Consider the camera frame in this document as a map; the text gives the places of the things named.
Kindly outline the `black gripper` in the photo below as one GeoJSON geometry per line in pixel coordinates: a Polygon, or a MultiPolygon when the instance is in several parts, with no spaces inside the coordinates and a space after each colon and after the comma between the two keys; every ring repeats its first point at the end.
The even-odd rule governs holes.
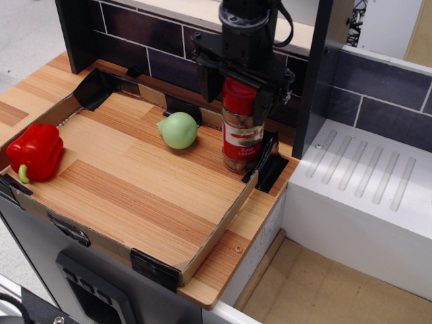
{"type": "Polygon", "coordinates": [[[254,126],[263,125],[274,109],[284,107],[295,75],[274,53],[274,38],[274,23],[245,29],[224,24],[221,34],[192,34],[203,99],[213,102],[221,92],[224,78],[230,77],[257,90],[252,108],[254,126]]]}

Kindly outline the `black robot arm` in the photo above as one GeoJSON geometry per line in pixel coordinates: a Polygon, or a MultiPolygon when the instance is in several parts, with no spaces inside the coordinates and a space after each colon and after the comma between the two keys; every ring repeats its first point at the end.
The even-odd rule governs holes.
{"type": "Polygon", "coordinates": [[[256,90],[252,108],[256,126],[272,108],[288,102],[295,75],[273,49],[288,45],[293,34],[275,42],[279,14],[294,25],[281,1],[223,1],[219,6],[221,34],[195,32],[191,36],[200,92],[206,102],[216,99],[226,77],[256,90]]]}

